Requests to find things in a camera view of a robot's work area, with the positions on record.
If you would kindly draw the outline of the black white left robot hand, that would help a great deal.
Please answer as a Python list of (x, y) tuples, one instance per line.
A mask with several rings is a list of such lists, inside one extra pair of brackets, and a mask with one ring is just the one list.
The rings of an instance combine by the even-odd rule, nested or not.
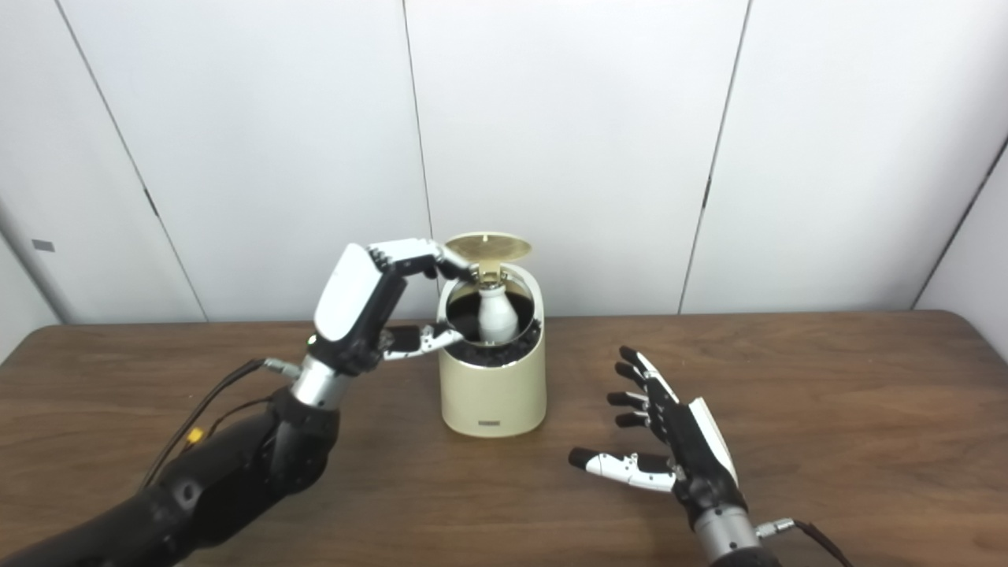
[(431, 239), (346, 245), (317, 304), (309, 355), (341, 376), (360, 376), (384, 360), (417, 358), (462, 341), (449, 323), (387, 326), (414, 274), (475, 284), (476, 265)]

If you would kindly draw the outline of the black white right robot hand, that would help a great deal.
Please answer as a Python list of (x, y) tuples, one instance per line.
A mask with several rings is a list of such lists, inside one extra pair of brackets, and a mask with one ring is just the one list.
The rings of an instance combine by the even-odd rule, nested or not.
[(669, 493), (687, 513), (690, 525), (717, 507), (749, 511), (731, 453), (705, 399), (681, 402), (643, 353), (621, 346), (619, 355), (616, 373), (637, 390), (607, 395), (610, 406), (628, 409), (615, 423), (619, 428), (647, 428), (665, 453), (610, 454), (574, 447), (569, 464), (630, 487)]

